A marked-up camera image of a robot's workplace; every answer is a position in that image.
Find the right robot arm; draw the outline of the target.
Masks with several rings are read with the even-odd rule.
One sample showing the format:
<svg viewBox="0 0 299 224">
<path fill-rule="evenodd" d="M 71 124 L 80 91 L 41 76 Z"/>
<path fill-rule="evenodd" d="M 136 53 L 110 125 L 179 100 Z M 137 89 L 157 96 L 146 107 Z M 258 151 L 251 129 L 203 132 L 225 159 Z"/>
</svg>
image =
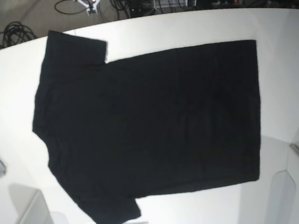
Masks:
<svg viewBox="0 0 299 224">
<path fill-rule="evenodd" d="M 87 12 L 88 15 L 90 14 L 98 14 L 99 10 L 98 7 L 100 6 L 101 0 L 73 0 L 81 4 L 84 8 L 84 11 Z"/>
</svg>

